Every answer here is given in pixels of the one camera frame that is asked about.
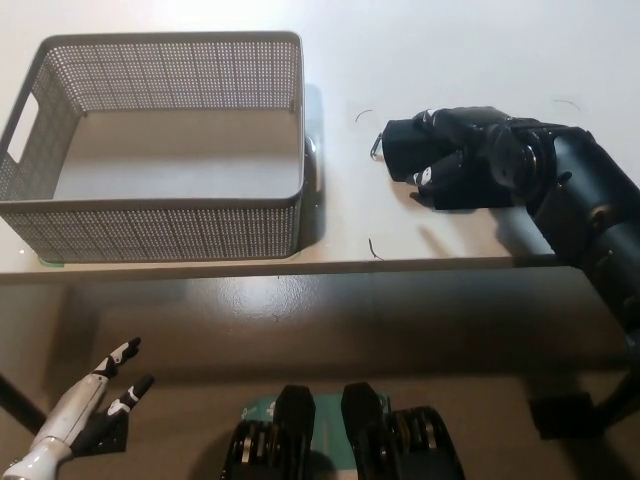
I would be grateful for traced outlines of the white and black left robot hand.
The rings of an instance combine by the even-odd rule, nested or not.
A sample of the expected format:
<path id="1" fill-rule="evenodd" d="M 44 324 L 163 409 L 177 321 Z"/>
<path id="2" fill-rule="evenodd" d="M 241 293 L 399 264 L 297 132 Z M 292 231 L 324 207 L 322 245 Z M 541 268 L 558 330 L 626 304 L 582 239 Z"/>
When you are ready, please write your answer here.
<path id="1" fill-rule="evenodd" d="M 128 418 L 154 383 L 153 376 L 145 375 L 107 409 L 98 410 L 109 381 L 117 376 L 122 365 L 137 355 L 140 343 L 138 337 L 123 343 L 67 390 L 47 417 L 32 445 L 56 440 L 80 456 L 105 441 L 116 426 Z"/>

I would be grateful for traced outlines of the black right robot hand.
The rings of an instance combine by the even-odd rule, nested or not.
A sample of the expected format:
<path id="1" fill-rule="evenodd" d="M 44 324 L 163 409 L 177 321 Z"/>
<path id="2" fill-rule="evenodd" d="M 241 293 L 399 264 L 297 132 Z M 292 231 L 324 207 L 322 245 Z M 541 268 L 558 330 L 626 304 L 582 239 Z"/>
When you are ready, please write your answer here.
<path id="1" fill-rule="evenodd" d="M 412 125 L 423 135 L 426 159 L 407 182 L 420 196 L 434 198 L 468 183 L 484 182 L 491 131 L 509 115 L 490 106 L 424 110 Z"/>

